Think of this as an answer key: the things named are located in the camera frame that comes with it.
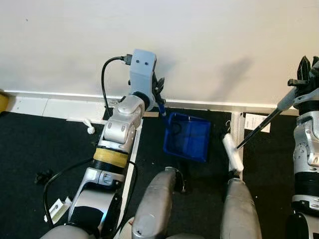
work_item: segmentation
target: white label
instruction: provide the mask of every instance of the white label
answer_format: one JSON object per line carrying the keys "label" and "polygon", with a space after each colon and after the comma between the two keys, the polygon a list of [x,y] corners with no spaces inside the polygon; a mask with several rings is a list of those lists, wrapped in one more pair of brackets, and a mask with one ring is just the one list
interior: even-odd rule
{"label": "white label", "polygon": [[[246,114],[245,129],[254,130],[267,116],[259,116],[253,114]],[[264,127],[262,132],[270,133],[270,123]]]}

